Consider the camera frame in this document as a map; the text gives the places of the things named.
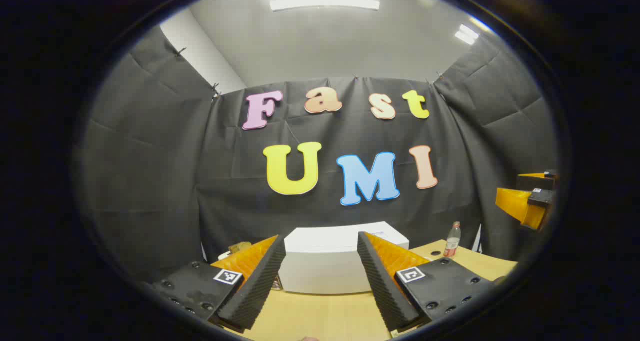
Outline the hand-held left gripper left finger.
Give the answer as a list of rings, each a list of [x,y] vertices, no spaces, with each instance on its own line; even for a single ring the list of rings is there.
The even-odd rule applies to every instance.
[[[285,238],[275,235],[212,264],[187,263],[150,288],[195,318],[242,334],[256,323],[286,254]]]

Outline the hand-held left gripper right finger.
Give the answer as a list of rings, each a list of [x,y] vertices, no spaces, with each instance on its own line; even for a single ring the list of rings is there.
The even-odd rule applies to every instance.
[[[429,260],[370,232],[358,233],[357,252],[389,332],[446,318],[496,287],[450,257]]]

